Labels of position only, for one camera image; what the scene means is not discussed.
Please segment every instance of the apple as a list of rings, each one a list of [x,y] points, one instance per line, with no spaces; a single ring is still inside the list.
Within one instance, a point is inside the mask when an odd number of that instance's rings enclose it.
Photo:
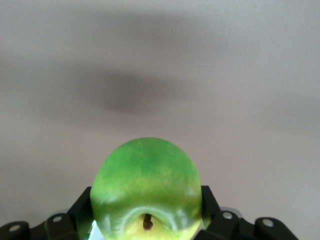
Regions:
[[[142,137],[116,148],[90,192],[106,240],[189,240],[202,220],[202,191],[193,161],[164,139]]]

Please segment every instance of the apple skin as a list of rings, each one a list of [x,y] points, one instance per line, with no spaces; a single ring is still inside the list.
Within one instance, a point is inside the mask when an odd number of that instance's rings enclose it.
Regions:
[[[202,220],[198,170],[176,145],[155,137],[116,148],[93,182],[93,216],[106,240],[189,240]],[[153,226],[143,227],[145,214]]]

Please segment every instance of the green apple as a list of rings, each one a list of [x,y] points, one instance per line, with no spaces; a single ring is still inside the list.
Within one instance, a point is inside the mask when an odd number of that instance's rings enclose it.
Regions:
[[[106,240],[189,240],[202,219],[195,164],[160,138],[116,148],[98,171],[90,200]]]

